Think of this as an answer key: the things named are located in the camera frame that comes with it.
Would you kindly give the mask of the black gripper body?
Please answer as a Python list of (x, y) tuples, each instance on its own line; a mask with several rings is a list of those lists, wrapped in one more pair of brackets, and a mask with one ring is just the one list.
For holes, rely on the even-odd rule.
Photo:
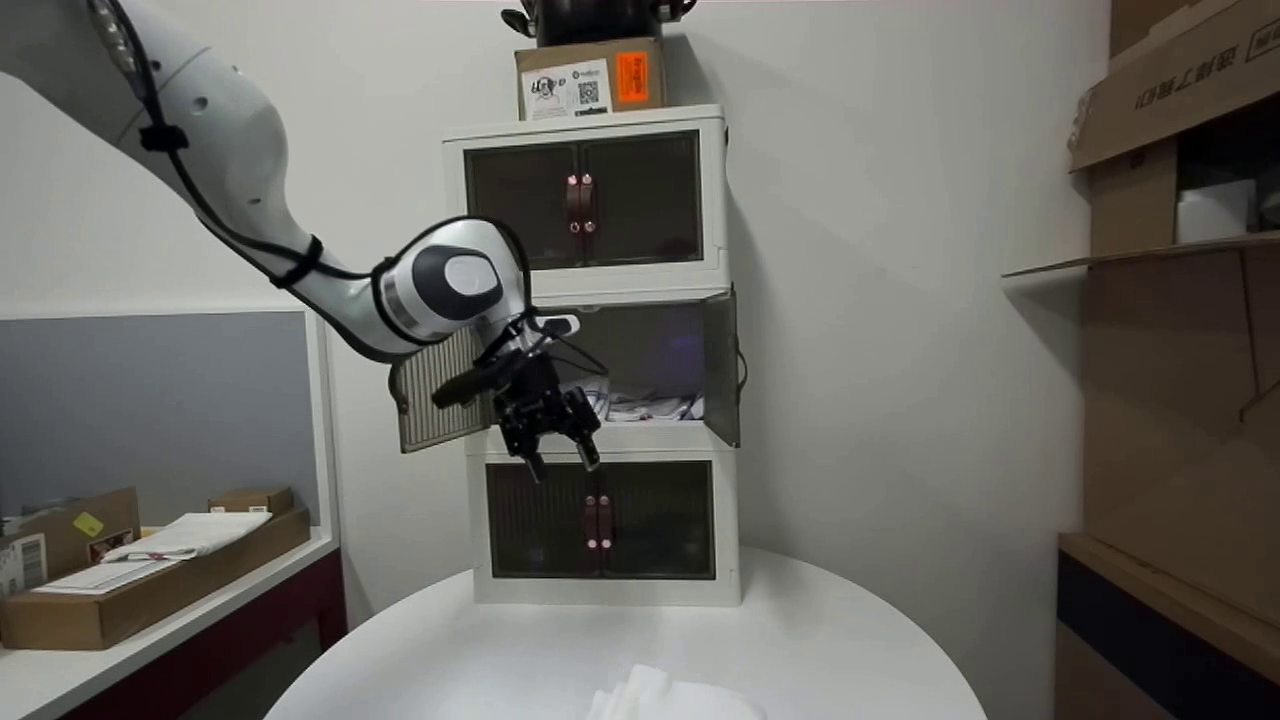
[(548, 356), (552, 343), (565, 343), (579, 331), (576, 318), (556, 311), (523, 311), (513, 319), (469, 373), (443, 382), (437, 390), (437, 406), (469, 406), (492, 398), (492, 414), (505, 424), (530, 430), (535, 438), (570, 430), (562, 373)]

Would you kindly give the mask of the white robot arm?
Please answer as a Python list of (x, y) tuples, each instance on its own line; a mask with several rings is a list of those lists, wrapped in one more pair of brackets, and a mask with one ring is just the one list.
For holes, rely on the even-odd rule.
[(477, 331), (472, 365), (433, 390), (437, 410), (487, 400), (531, 476), (542, 440), (576, 444), (602, 469), (602, 417), (548, 356), (579, 319), (531, 304), (516, 231), (450, 218), (375, 269), (341, 269), (290, 210), (290, 135), (275, 106), (154, 0), (0, 0), (0, 74), (137, 160), (281, 293), (329, 319), (361, 356), (407, 365)]

